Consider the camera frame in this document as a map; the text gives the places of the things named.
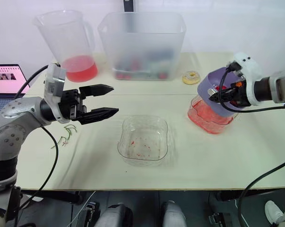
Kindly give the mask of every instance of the shoe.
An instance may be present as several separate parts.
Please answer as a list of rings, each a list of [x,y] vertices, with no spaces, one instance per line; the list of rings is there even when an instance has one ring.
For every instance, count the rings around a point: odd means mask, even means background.
[[[271,200],[269,200],[265,204],[265,214],[267,220],[270,222],[271,225],[273,223],[278,224],[277,220],[284,215],[280,208]]]

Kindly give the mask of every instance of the black cable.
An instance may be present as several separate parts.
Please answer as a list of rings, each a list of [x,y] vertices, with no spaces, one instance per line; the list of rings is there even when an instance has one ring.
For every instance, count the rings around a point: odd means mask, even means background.
[[[19,95],[21,94],[21,92],[25,89],[25,87],[31,82],[31,80],[33,80],[39,73],[41,73],[42,71],[44,71],[45,69],[47,69],[48,66],[45,65],[42,68],[40,68],[38,71],[36,71],[24,84],[23,86],[21,86],[21,88],[19,89],[19,91],[15,94],[14,99],[17,99],[19,97]]]
[[[17,209],[15,211],[14,227],[18,227],[18,212],[19,212],[19,209]]]
[[[214,210],[210,203],[210,198],[211,198],[211,191],[209,191],[209,195],[208,195],[208,207],[210,208],[210,211],[212,212],[212,214],[214,214]]]
[[[44,127],[41,127],[50,137],[51,139],[53,140],[54,144],[55,144],[55,149],[56,149],[56,156],[55,156],[55,160],[54,160],[54,163],[53,163],[53,166],[52,166],[52,169],[49,173],[49,175],[47,176],[45,182],[43,183],[43,185],[28,199],[26,200],[20,207],[19,207],[19,210],[22,209],[27,203],[29,203],[37,194],[39,194],[42,189],[44,188],[44,186],[47,184],[48,180],[50,179],[54,169],[55,169],[55,166],[56,166],[56,163],[57,163],[57,159],[58,159],[58,145],[57,145],[57,142],[55,140],[55,138],[53,137],[53,135]]]
[[[256,178],[252,183],[250,183],[246,188],[245,190],[242,191],[239,199],[238,199],[238,211],[237,211],[237,216],[238,216],[238,220],[239,220],[239,223],[240,223],[240,226],[241,227],[245,227],[245,223],[243,221],[243,218],[241,216],[241,206],[242,206],[242,200],[243,198],[245,197],[245,195],[247,194],[248,190],[254,185],[256,184],[258,181],[260,181],[262,178],[270,175],[271,173],[281,169],[285,167],[285,162],[277,167],[275,167],[274,169],[271,169],[270,171],[266,172],[265,174],[261,175],[260,177]]]
[[[72,227],[72,220],[73,220],[73,208],[74,208],[74,205],[73,205],[73,204],[71,204],[71,220],[70,220],[71,225],[70,225],[70,227]]]
[[[262,109],[256,109],[256,110],[235,110],[235,109],[231,109],[229,107],[227,107],[225,105],[225,103],[222,100],[222,93],[221,91],[223,90],[223,83],[228,75],[228,73],[231,72],[230,68],[227,68],[225,73],[223,74],[223,77],[220,81],[219,84],[219,90],[218,90],[218,100],[219,103],[222,105],[223,108],[225,108],[226,110],[229,110],[231,112],[235,112],[235,113],[253,113],[253,112],[261,112],[261,111],[267,111],[267,110],[278,110],[278,109],[285,109],[285,106],[275,106],[275,107],[268,107],[268,108],[262,108]]]

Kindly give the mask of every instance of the white wall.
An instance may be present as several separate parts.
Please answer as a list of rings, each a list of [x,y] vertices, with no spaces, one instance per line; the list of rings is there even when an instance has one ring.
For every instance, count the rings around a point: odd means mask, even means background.
[[[102,51],[97,26],[108,12],[124,11],[124,5],[121,0],[0,0],[0,64],[20,64],[27,78],[48,64],[52,53],[32,20],[60,9],[81,11],[94,29],[96,51]]]
[[[187,25],[184,52],[244,51],[271,74],[285,69],[285,0],[134,0],[136,11],[180,12]],[[27,77],[52,54],[35,15],[57,9],[82,11],[96,31],[108,12],[123,11],[122,0],[0,0],[0,63],[19,63]]]

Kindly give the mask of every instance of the white table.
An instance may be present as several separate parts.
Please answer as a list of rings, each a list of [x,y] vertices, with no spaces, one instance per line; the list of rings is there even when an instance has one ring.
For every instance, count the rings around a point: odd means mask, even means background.
[[[84,100],[88,109],[117,107],[119,112],[104,121],[80,125],[70,143],[59,146],[56,169],[45,186],[48,190],[220,190],[243,189],[252,180],[285,161],[285,110],[240,114],[220,135],[211,135],[187,117],[197,85],[181,82],[181,73],[197,70],[204,77],[232,59],[231,53],[182,54],[181,68],[173,81],[119,81],[113,79],[105,58],[96,57],[100,74],[90,82],[66,82],[65,90],[88,84],[115,88],[105,96]],[[43,79],[27,96],[42,96]],[[157,167],[137,167],[124,162],[117,151],[121,125],[132,114],[165,119],[173,136],[169,158]],[[47,129],[59,139],[67,132],[53,122]],[[52,140],[41,129],[26,139],[18,158],[17,185],[38,189],[55,157]],[[285,187],[285,168],[254,188]]]

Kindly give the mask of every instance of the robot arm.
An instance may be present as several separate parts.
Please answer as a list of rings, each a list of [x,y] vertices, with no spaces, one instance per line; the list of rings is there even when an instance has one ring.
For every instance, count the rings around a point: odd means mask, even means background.
[[[99,108],[86,111],[83,99],[100,96],[113,90],[107,85],[93,85],[63,91],[65,71],[55,64],[47,70],[45,99],[40,97],[18,98],[0,111],[0,226],[5,223],[6,211],[17,178],[17,158],[21,145],[36,128],[53,121],[81,124],[101,121],[118,112],[116,108]]]
[[[228,67],[241,80],[232,83],[230,88],[211,95],[211,101],[219,103],[218,96],[221,94],[223,102],[230,102],[235,107],[259,105],[267,100],[285,103],[285,71],[264,78],[259,65],[244,53],[236,54]]]

